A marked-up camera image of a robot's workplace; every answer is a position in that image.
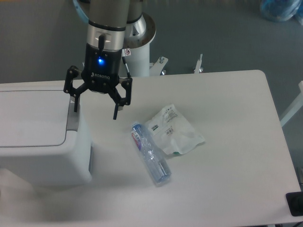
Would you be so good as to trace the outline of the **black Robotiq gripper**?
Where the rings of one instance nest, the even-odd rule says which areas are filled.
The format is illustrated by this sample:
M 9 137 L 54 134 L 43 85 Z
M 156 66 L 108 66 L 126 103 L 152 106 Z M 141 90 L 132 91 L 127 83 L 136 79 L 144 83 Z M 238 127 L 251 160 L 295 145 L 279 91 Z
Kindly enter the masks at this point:
M 119 67 L 122 51 L 100 51 L 98 48 L 86 44 L 84 69 L 80 71 L 76 66 L 67 69 L 64 93 L 74 99 L 74 112 L 78 111 L 80 96 L 87 89 L 103 94 L 109 93 L 115 102 L 113 119 L 117 119 L 119 107 L 131 104 L 133 78 L 127 77 L 119 80 Z M 73 80 L 81 74 L 84 83 L 75 88 Z M 121 97 L 116 89 L 118 83 L 125 89 L 125 97 Z

